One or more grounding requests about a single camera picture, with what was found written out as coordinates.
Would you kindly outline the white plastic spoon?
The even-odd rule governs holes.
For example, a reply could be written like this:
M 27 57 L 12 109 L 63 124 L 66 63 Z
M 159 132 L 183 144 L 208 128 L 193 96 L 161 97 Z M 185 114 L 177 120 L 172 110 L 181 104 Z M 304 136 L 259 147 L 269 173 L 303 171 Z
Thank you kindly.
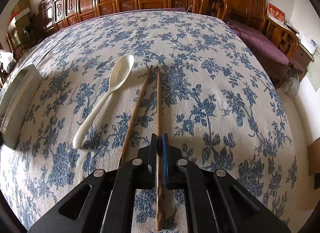
M 125 81 L 127 80 L 133 68 L 134 62 L 135 62 L 135 57 L 129 54 L 121 57 L 115 63 L 110 73 L 108 91 L 104 93 L 103 97 L 100 99 L 97 105 L 92 109 L 90 114 L 81 124 L 81 126 L 79 127 L 79 129 L 77 130 L 76 134 L 73 137 L 72 144 L 74 149 L 78 149 L 82 147 L 84 138 L 87 132 L 89 131 L 89 128 L 93 124 L 93 121 L 99 114 L 100 110 L 102 109 L 107 99 L 125 83 Z

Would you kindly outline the blue floral tablecloth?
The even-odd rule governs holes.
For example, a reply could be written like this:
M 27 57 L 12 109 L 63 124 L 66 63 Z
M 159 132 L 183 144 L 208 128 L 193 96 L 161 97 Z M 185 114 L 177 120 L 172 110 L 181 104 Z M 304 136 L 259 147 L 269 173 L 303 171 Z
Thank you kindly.
M 105 102 L 82 147 L 77 130 L 108 91 L 125 55 L 135 62 Z M 1 148 L 1 190 L 30 228 L 97 168 L 118 167 L 148 69 L 146 93 L 126 150 L 148 145 L 157 126 L 161 72 L 162 132 L 200 168 L 226 170 L 287 226 L 293 226 L 297 160 L 281 99 L 251 50 L 221 20 L 169 11 L 116 14 L 65 28 L 21 65 L 42 76 L 16 147 Z

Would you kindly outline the grey metal tray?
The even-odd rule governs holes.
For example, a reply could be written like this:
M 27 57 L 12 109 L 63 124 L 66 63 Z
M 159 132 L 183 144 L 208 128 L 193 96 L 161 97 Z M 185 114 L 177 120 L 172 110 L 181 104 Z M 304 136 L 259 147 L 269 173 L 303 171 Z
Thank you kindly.
M 16 69 L 12 74 L 1 90 L 1 134 L 4 145 L 14 149 L 42 76 L 34 64 Z

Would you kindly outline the wooden side table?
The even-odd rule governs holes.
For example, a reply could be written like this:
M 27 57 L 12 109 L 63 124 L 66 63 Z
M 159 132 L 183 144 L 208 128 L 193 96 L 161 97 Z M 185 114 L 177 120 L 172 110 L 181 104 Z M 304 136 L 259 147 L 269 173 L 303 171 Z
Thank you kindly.
M 289 67 L 298 71 L 301 82 L 308 71 L 307 66 L 314 60 L 313 56 L 291 30 L 277 24 L 268 16 L 265 16 L 263 33 L 287 57 Z

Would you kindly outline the red box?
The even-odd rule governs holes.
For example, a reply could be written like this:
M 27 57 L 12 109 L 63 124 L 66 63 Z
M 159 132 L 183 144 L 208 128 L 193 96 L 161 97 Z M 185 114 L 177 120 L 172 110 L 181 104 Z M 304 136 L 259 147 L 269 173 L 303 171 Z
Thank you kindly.
M 267 4 L 267 15 L 278 24 L 283 25 L 285 22 L 285 13 L 270 2 Z

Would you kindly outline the cardboard boxes stack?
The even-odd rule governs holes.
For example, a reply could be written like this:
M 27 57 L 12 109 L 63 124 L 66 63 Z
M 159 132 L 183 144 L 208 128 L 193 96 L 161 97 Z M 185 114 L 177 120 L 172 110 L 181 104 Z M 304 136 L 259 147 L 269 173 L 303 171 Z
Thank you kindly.
M 30 0 L 19 0 L 11 11 L 10 23 L 7 33 L 11 34 L 16 31 L 23 33 L 23 30 L 30 25 L 31 4 Z

